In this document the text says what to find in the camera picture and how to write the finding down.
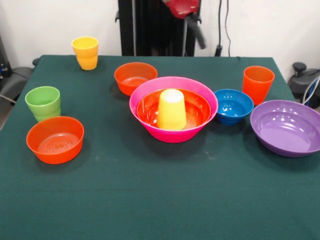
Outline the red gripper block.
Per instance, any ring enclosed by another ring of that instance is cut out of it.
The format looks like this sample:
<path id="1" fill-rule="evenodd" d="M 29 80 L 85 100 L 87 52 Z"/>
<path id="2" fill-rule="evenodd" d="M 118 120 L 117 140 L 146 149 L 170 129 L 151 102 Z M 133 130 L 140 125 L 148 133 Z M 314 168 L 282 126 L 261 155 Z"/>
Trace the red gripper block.
<path id="1" fill-rule="evenodd" d="M 170 12 L 179 19 L 186 17 L 187 26 L 193 32 L 195 39 L 201 50 L 207 47 L 201 28 L 198 23 L 202 23 L 202 19 L 198 12 L 200 7 L 200 0 L 162 0 L 162 2 L 169 8 Z"/>

